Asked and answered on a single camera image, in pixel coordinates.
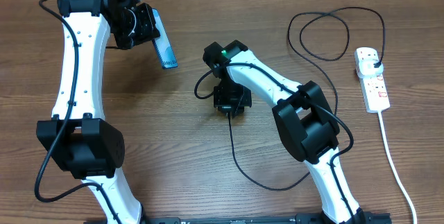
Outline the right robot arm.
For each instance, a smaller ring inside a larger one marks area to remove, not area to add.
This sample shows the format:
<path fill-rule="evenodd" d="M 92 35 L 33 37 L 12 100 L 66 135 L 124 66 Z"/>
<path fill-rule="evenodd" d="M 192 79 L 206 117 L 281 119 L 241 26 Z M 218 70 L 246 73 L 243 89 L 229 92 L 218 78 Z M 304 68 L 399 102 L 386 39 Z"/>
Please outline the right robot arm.
<path fill-rule="evenodd" d="M 218 111 L 235 117 L 258 95 L 272 109 L 277 131 L 287 152 L 308 168 L 322 202 L 324 223 L 363 223 L 363 211 L 343 174 L 337 139 L 349 128 L 331 110 L 322 89 L 281 76 L 240 41 L 205 47 L 204 63 L 220 83 L 211 95 Z"/>

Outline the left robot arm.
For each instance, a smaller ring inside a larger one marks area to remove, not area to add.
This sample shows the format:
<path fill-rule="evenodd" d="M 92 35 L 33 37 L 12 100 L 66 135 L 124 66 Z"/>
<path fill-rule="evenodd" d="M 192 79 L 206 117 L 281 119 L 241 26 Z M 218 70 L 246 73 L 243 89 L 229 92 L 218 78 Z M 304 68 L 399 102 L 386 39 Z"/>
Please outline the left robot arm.
<path fill-rule="evenodd" d="M 177 67 L 160 14 L 143 0 L 56 1 L 65 47 L 51 118 L 37 122 L 45 159 L 92 191 L 106 223 L 147 223 L 123 174 L 123 135 L 105 120 L 103 65 L 108 40 L 114 38 L 117 50 L 151 42 L 162 68 Z"/>

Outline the blue Samsung Galaxy smartphone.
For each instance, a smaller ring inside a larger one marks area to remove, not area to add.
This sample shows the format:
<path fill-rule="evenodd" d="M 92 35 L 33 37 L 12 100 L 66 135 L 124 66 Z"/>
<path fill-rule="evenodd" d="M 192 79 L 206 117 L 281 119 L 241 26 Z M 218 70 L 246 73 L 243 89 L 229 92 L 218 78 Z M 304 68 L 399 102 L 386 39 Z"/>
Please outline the blue Samsung Galaxy smartphone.
<path fill-rule="evenodd" d="M 178 62 L 165 31 L 164 24 L 162 23 L 159 12 L 155 8 L 152 9 L 152 11 L 154 20 L 153 45 L 159 58 L 161 67 L 163 69 L 174 69 L 178 66 Z"/>

